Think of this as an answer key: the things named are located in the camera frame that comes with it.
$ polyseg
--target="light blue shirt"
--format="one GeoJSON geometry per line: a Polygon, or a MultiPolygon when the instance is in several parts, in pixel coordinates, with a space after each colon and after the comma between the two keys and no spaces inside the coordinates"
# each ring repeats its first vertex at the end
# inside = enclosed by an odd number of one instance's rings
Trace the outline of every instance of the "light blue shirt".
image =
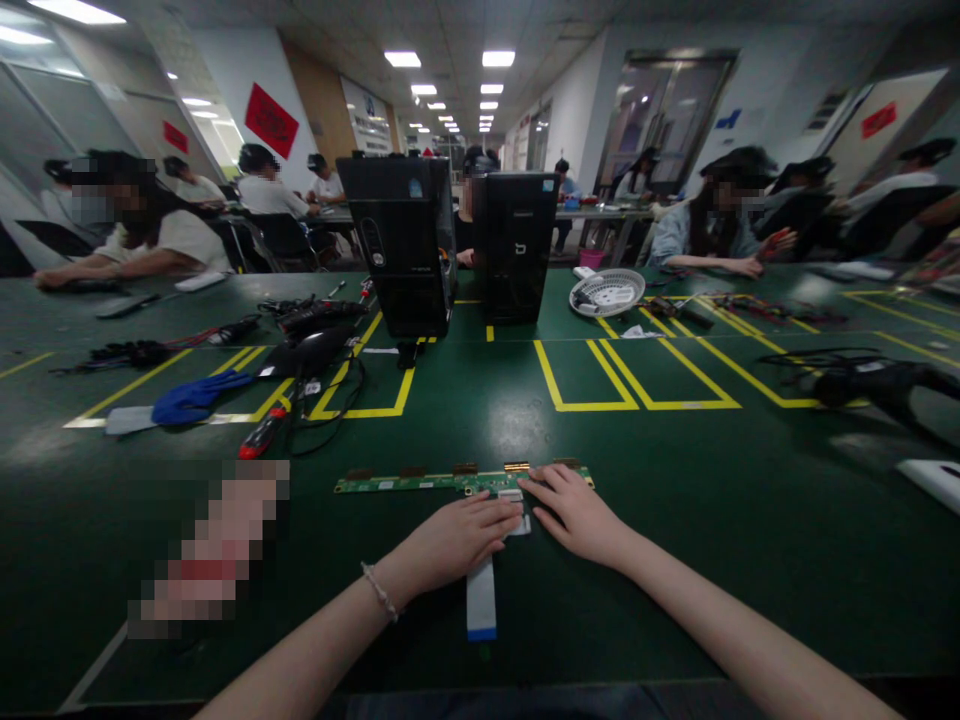
{"type": "MultiPolygon", "coordinates": [[[[730,246],[730,257],[750,257],[760,249],[746,213],[738,213],[739,225],[737,235],[730,246]]],[[[707,216],[708,228],[718,220],[718,216],[710,213],[707,216]]],[[[690,206],[680,205],[667,213],[657,225],[653,236],[653,246],[650,249],[650,259],[647,267],[663,267],[667,260],[676,255],[690,254],[690,206]]]]}
{"type": "Polygon", "coordinates": [[[578,198],[583,194],[580,190],[580,186],[577,185],[569,175],[564,179],[563,184],[560,186],[560,192],[564,195],[572,195],[575,198],[578,198]]]}

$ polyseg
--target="blue glove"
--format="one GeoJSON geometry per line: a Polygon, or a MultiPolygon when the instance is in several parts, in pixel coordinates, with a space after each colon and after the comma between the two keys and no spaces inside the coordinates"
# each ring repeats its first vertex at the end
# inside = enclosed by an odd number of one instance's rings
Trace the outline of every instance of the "blue glove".
{"type": "Polygon", "coordinates": [[[247,373],[227,370],[219,375],[180,385],[157,400],[151,419],[158,425],[187,425],[206,420],[211,405],[224,390],[243,387],[253,381],[247,373]]]}

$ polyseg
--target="pink basket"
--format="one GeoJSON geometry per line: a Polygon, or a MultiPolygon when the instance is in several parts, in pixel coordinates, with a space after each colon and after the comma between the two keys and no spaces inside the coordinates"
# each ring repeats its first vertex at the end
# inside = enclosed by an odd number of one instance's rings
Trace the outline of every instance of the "pink basket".
{"type": "Polygon", "coordinates": [[[583,248],[580,251],[580,265],[581,267],[588,267],[592,270],[596,270],[600,267],[600,263],[603,261],[603,250],[591,250],[588,248],[583,248]]]}

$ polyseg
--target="white device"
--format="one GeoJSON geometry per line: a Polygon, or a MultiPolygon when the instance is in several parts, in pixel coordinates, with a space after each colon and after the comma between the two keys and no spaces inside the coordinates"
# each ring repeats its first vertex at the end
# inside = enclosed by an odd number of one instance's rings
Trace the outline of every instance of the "white device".
{"type": "Polygon", "coordinates": [[[897,470],[960,515],[960,463],[904,460],[897,470]]]}
{"type": "Polygon", "coordinates": [[[202,273],[196,277],[181,280],[174,287],[180,292],[196,292],[209,285],[216,285],[227,279],[227,273],[202,273]]]}
{"type": "Polygon", "coordinates": [[[878,268],[862,260],[839,263],[838,265],[834,265],[833,269],[837,272],[845,272],[850,275],[856,275],[857,277],[867,278],[867,280],[889,280],[894,275],[893,270],[878,268]]]}
{"type": "Polygon", "coordinates": [[[577,267],[580,282],[570,291],[570,307],[586,317],[610,317],[629,310],[643,297],[647,281],[633,270],[614,268],[595,272],[577,267]]]}
{"type": "Polygon", "coordinates": [[[960,275],[947,275],[931,285],[934,290],[960,297],[960,275]]]}

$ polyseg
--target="bracelet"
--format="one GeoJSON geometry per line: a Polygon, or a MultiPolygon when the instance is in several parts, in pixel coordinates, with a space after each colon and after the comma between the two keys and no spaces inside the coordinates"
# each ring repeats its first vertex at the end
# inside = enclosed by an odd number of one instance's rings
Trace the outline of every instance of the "bracelet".
{"type": "Polygon", "coordinates": [[[390,616],[390,622],[396,624],[400,619],[400,613],[397,612],[393,603],[390,602],[390,598],[387,597],[387,593],[384,592],[383,588],[380,587],[380,583],[378,583],[377,579],[373,576],[373,568],[365,562],[361,562],[360,567],[363,568],[363,576],[370,581],[374,592],[377,593],[377,599],[380,601],[380,604],[383,605],[383,609],[386,610],[387,615],[390,616]]]}

